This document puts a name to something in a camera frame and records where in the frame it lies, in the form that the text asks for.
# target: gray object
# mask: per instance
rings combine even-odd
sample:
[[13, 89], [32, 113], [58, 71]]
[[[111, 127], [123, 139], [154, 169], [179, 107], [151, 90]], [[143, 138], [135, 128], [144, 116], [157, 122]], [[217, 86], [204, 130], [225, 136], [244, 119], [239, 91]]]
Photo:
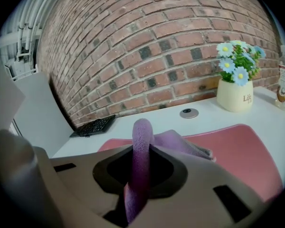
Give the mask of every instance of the gray object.
[[193, 108], [187, 108], [180, 112], [180, 116], [182, 118], [194, 118], [199, 115], [199, 111]]
[[62, 115], [44, 73], [15, 81], [25, 100], [14, 116], [21, 135], [31, 145], [41, 147], [51, 158], [69, 140], [73, 132]]

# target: white desk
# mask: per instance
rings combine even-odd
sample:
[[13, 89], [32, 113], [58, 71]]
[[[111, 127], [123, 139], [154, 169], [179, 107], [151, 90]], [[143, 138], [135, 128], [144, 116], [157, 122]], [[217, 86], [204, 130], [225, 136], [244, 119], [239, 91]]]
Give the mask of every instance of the white desk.
[[[70, 138], [54, 155], [66, 157], [97, 152], [109, 139], [131, 139], [132, 127], [140, 118], [148, 119], [154, 134], [174, 129], [180, 135], [209, 132], [224, 127], [246, 124], [253, 128], [273, 157], [285, 186], [285, 112], [274, 105], [275, 93], [257, 87], [250, 110], [231, 113], [218, 106], [216, 98], [117, 118], [108, 132], [89, 138]], [[193, 119], [180, 117], [180, 111], [195, 108], [199, 115]]]

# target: blue flower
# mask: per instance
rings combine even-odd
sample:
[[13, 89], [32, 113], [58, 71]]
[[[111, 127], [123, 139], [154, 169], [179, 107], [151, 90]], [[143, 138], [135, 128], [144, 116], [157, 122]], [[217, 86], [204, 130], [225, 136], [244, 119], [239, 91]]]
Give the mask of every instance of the blue flower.
[[244, 41], [240, 41], [240, 40], [232, 40], [230, 41], [230, 43], [235, 47], [235, 46], [241, 46], [242, 49], [247, 49], [248, 45], [246, 42]]
[[256, 52], [259, 52], [261, 54], [262, 58], [266, 57], [266, 53], [265, 53], [265, 51], [261, 47], [255, 46], [254, 48], [255, 48]]
[[252, 62], [253, 65], [256, 64], [256, 62], [251, 58], [251, 56], [248, 53], [243, 53], [242, 56], [247, 58], [250, 62]]
[[249, 79], [247, 70], [242, 66], [237, 67], [233, 72], [232, 79], [237, 85], [244, 86]]
[[223, 69], [223, 71], [225, 71], [226, 73], [232, 73], [235, 70], [235, 68], [236, 68], [235, 63], [230, 58], [221, 59], [219, 61], [218, 66], [221, 69]]
[[255, 48], [253, 46], [247, 44], [247, 47], [248, 47], [248, 49], [251, 50], [250, 54], [255, 54], [256, 53], [256, 50], [255, 50]]
[[217, 51], [221, 57], [229, 57], [232, 56], [233, 46], [231, 43], [227, 42], [220, 43], [217, 46]]

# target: red brick wall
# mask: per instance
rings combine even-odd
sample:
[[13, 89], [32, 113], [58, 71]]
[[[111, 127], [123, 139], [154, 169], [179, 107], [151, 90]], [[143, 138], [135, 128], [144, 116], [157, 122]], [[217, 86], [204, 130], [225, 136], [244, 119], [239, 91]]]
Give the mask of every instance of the red brick wall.
[[278, 46], [257, 0], [59, 0], [37, 63], [75, 125], [214, 97], [216, 45], [265, 49], [255, 86], [276, 89]]

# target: white flower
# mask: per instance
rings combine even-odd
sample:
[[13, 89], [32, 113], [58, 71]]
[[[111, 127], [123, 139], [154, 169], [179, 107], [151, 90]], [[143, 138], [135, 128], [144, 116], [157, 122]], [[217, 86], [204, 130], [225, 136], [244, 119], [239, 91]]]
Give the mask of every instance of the white flower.
[[244, 41], [240, 41], [240, 40], [232, 40], [230, 41], [230, 43], [235, 47], [235, 46], [241, 46], [242, 49], [247, 49], [248, 45], [246, 42]]
[[227, 42], [220, 43], [217, 46], [217, 51], [221, 57], [229, 57], [232, 56], [233, 46], [231, 43]]

